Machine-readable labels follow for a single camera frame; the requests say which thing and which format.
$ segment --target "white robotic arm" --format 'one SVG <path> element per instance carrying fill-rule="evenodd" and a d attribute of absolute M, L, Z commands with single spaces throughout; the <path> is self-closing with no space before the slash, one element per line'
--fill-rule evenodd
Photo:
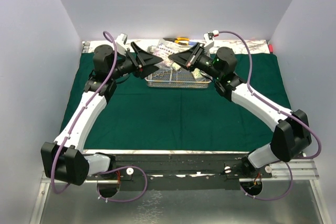
<path fill-rule="evenodd" d="M 46 142 L 41 148 L 47 177 L 51 177 L 51 168 L 55 155 L 66 137 L 67 140 L 56 160 L 56 179 L 81 185 L 88 175 L 105 172 L 115 165 L 115 158 L 111 155 L 103 153 L 95 153 L 94 155 L 82 154 L 87 136 L 98 115 L 112 97 L 117 87 L 115 80 L 131 73 L 143 79 L 157 71 L 159 68 L 155 64 L 162 61 L 161 58 L 147 53 L 132 42 L 131 47 L 135 52 L 134 56 L 123 46 L 126 39 L 127 36 L 121 34 L 116 40 L 120 59 L 117 60 L 111 78 L 107 82 L 105 80 L 111 70 L 114 51 L 109 45 L 101 45 L 95 49 L 93 57 L 94 70 L 85 84 L 84 93 L 76 111 L 55 141 L 53 143 Z M 88 100 L 91 99 L 101 85 L 103 87 L 99 93 L 88 103 Z"/>
<path fill-rule="evenodd" d="M 246 176 L 269 163 L 278 160 L 290 161 L 311 144 L 311 136 L 301 124 L 278 111 L 290 114 L 306 125 L 308 125 L 307 115 L 301 110 L 292 112 L 283 108 L 253 88 L 249 90 L 245 81 L 235 73 L 237 59 L 232 49 L 221 47 L 215 59 L 208 57 L 206 45 L 218 34 L 218 31 L 205 34 L 207 37 L 205 45 L 197 44 L 187 51 L 170 55 L 169 58 L 186 70 L 194 71 L 198 68 L 211 76 L 219 95 L 246 108 L 273 131 L 271 143 L 252 151 L 242 159 L 242 170 Z"/>

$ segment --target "black metal base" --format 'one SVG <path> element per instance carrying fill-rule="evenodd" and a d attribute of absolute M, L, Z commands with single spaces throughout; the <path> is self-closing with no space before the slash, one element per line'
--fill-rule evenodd
<path fill-rule="evenodd" d="M 172 155 L 116 155 L 117 167 L 138 166 L 147 174 L 148 190 L 206 190 L 226 189 L 239 190 L 240 178 L 246 178 L 242 171 L 244 154 L 172 154 Z M 231 173 L 225 173 L 229 166 Z M 134 170 L 132 176 L 121 170 L 121 191 L 141 191 L 144 178 L 141 172 Z M 200 172 L 203 176 L 194 176 Z M 251 174 L 255 178 L 259 170 Z M 263 172 L 263 178 L 271 174 Z M 94 180 L 109 179 L 109 177 L 92 178 Z"/>

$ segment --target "metal tray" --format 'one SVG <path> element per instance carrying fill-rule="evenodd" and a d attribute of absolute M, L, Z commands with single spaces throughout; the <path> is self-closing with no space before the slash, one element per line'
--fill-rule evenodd
<path fill-rule="evenodd" d="M 211 83 L 210 80 L 203 78 L 196 81 L 192 73 L 180 68 L 160 69 L 145 78 L 147 85 L 154 88 L 192 88 L 206 89 Z"/>

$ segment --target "white wall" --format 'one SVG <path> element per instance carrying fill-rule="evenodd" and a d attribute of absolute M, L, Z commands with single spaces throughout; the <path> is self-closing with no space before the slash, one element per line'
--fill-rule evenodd
<path fill-rule="evenodd" d="M 201 38 L 214 29 L 247 39 L 270 39 L 291 0 L 62 0 L 83 40 L 101 31 L 129 38 L 186 35 Z"/>
<path fill-rule="evenodd" d="M 335 0 L 293 0 L 271 42 L 293 108 L 307 112 L 310 125 L 322 139 L 322 154 L 316 164 L 336 223 Z M 308 152 L 315 150 L 314 144 Z"/>
<path fill-rule="evenodd" d="M 60 0 L 0 0 L 0 223 L 29 223 L 81 41 Z"/>

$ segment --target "green tablecloth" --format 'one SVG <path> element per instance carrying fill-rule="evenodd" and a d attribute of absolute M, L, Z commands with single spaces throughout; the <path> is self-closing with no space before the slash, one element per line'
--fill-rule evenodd
<path fill-rule="evenodd" d="M 247 55 L 236 55 L 236 72 L 247 79 Z M 93 69 L 93 54 L 82 54 L 62 129 L 76 110 Z M 290 107 L 275 55 L 253 55 L 251 85 Z M 85 148 L 112 150 L 251 151 L 272 138 L 271 130 L 240 106 L 208 89 L 149 88 L 131 76 L 118 85 L 97 118 Z"/>

